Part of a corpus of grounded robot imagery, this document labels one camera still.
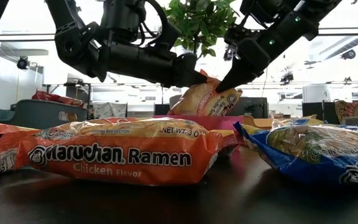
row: green leaves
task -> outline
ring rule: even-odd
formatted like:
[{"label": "green leaves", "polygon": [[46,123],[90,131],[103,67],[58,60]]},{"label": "green leaves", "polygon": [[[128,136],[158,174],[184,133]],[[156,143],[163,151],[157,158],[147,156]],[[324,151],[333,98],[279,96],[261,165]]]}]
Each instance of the green leaves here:
[{"label": "green leaves", "polygon": [[199,57],[216,52],[211,48],[222,37],[229,24],[236,21],[237,12],[230,3],[235,0],[171,0],[168,9],[164,9],[168,21],[181,31],[174,46],[181,45],[194,51],[201,46]]}]

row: blue ramen package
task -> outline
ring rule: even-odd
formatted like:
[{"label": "blue ramen package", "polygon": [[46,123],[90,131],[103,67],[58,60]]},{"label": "blue ramen package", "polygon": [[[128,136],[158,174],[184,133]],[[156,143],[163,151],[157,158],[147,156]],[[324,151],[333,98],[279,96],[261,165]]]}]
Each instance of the blue ramen package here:
[{"label": "blue ramen package", "polygon": [[358,127],[294,125],[240,134],[254,143],[270,166],[306,184],[358,182]]}]

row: desk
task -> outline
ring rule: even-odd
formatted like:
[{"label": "desk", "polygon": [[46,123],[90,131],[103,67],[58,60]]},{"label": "desk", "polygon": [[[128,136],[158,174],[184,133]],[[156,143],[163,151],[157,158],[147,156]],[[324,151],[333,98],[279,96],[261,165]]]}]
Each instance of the desk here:
[{"label": "desk", "polygon": [[198,185],[144,187],[24,169],[0,175],[0,223],[358,223],[358,186],[306,187],[250,149]]}]

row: table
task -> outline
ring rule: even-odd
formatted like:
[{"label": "table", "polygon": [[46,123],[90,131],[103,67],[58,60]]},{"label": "table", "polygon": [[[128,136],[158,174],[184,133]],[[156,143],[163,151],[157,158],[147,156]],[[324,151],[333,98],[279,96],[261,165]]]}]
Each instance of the table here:
[{"label": "table", "polygon": [[250,149],[198,185],[144,187],[24,169],[0,175],[0,223],[358,223],[358,185],[307,187]]}]

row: security camera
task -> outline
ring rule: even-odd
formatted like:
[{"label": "security camera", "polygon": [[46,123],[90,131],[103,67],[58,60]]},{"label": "security camera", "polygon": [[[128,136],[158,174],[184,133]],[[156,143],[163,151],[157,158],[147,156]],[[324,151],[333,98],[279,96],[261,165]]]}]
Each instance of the security camera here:
[{"label": "security camera", "polygon": [[29,58],[27,56],[21,56],[17,61],[17,68],[21,70],[27,70],[30,67]]},{"label": "security camera", "polygon": [[350,50],[342,54],[341,58],[346,59],[354,59],[356,57],[356,52],[354,50]]}]

